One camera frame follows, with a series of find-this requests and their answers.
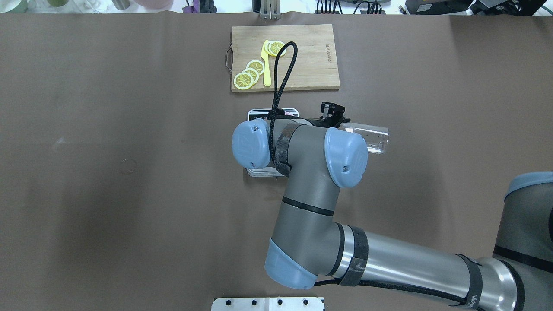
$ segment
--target yellow plastic knife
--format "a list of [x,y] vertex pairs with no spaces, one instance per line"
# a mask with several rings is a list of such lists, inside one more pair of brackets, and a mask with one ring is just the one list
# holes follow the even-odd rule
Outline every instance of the yellow plastic knife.
[[269,71],[269,54],[265,50],[265,46],[269,43],[269,40],[265,40],[261,46],[261,58],[265,61],[265,71],[263,72],[263,85],[271,86],[271,73]]

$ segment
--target black device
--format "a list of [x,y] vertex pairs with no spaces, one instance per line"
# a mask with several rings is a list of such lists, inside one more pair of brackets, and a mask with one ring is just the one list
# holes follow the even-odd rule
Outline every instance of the black device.
[[519,15],[531,16],[546,0],[477,0],[471,11],[477,15]]
[[440,15],[468,10],[472,0],[406,0],[409,14]]

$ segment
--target lemon slice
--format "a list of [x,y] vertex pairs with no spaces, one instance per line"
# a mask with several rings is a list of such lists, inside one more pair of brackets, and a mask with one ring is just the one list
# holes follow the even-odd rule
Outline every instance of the lemon slice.
[[246,65],[247,68],[253,68],[261,75],[265,71],[265,64],[260,60],[254,59]]
[[246,69],[244,69],[242,72],[247,72],[247,73],[249,73],[249,74],[252,75],[252,77],[253,77],[253,84],[252,84],[252,86],[255,85],[255,84],[257,83],[257,81],[259,80],[259,73],[257,72],[256,69],[253,69],[253,68],[246,68]]
[[[270,41],[269,44],[267,44],[268,53],[276,57],[283,46],[284,42],[282,41]],[[284,54],[286,54],[286,50],[282,51],[282,54],[280,56],[284,56]]]
[[234,86],[239,90],[247,90],[253,85],[254,78],[247,72],[240,72],[234,77]]
[[269,44],[271,44],[273,42],[274,42],[273,40],[270,40],[269,42],[267,42],[267,45],[265,46],[265,52],[267,52],[267,54],[269,54],[269,56],[275,57],[276,55],[273,55],[273,53],[271,53],[271,51],[269,50]]

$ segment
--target black cable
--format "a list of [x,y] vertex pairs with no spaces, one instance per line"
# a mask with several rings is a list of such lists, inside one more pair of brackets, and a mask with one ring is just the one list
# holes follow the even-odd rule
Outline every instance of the black cable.
[[382,14],[382,5],[378,3],[378,0],[374,0],[373,6],[374,8],[371,9],[371,14]]
[[375,13],[374,10],[376,9],[377,4],[378,4],[377,0],[374,0],[373,4],[371,5],[371,11],[369,12],[369,14],[374,14]]
[[[280,59],[280,55],[282,52],[289,46],[292,46],[294,48],[294,55],[292,56],[292,60],[290,61],[290,65],[288,66],[288,70],[286,71],[286,74],[284,75],[284,79],[282,79],[282,83],[280,84],[280,88],[277,89],[277,73],[278,73],[278,61]],[[275,147],[274,147],[274,130],[275,130],[275,118],[277,117],[277,109],[278,109],[278,103],[280,101],[280,97],[282,96],[282,93],[284,92],[284,87],[286,86],[286,82],[288,82],[288,78],[290,77],[290,74],[292,73],[292,69],[294,68],[294,64],[296,63],[296,58],[298,57],[298,46],[296,45],[296,42],[290,41],[278,51],[278,54],[275,58],[275,93],[273,96],[273,107],[271,108],[271,111],[269,112],[269,119],[271,120],[271,125],[269,127],[269,150],[271,153],[271,160],[275,161]]]
[[357,3],[357,6],[355,7],[355,10],[353,10],[353,14],[355,14],[355,12],[357,12],[357,8],[359,8],[359,6],[363,3],[366,3],[367,4],[367,11],[371,8],[371,3],[368,2],[368,1],[361,1],[359,3]]
[[342,12],[342,5],[340,4],[340,0],[334,0],[334,7],[332,9],[332,14],[336,13],[336,5],[340,7],[340,14],[343,14]]
[[[340,279],[327,279],[324,281],[315,282],[315,286],[321,286],[321,285],[328,285],[328,284],[339,284]],[[430,295],[435,297],[440,297],[444,299],[451,300],[456,303],[465,304],[466,300],[462,297],[449,294],[442,291],[437,291],[435,289],[430,289],[426,287],[421,286],[415,286],[415,285],[408,285],[408,284],[394,284],[394,283],[382,283],[382,282],[375,282],[375,281],[360,281],[359,285],[361,286],[371,286],[371,287],[378,287],[378,288],[387,288],[387,289],[394,289],[396,291],[403,291],[403,292],[410,292],[410,293],[417,293],[417,294],[424,294],[424,295]],[[477,311],[484,311],[481,307],[478,307],[476,309]]]
[[553,11],[550,10],[548,7],[546,7],[546,6],[541,6],[541,8],[544,9],[544,10],[546,10],[546,11],[548,11],[549,14],[553,15]]

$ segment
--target black velcro strap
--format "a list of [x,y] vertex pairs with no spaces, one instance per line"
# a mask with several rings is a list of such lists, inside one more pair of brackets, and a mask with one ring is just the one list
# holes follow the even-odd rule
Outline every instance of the black velcro strap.
[[465,303],[451,305],[450,307],[478,309],[478,303],[480,302],[480,297],[482,296],[482,273],[480,272],[480,264],[463,254],[456,255],[461,257],[467,265],[470,282],[468,285],[467,297],[465,297]]
[[349,262],[346,274],[340,280],[339,285],[357,286],[363,277],[369,257],[369,242],[363,229],[349,226],[353,232],[353,257]]
[[298,129],[298,127],[303,124],[297,122],[288,123],[282,132],[280,133],[279,138],[276,141],[275,146],[275,169],[282,175],[288,177],[290,175],[290,165],[288,164],[288,147],[290,146],[290,139],[292,135]]

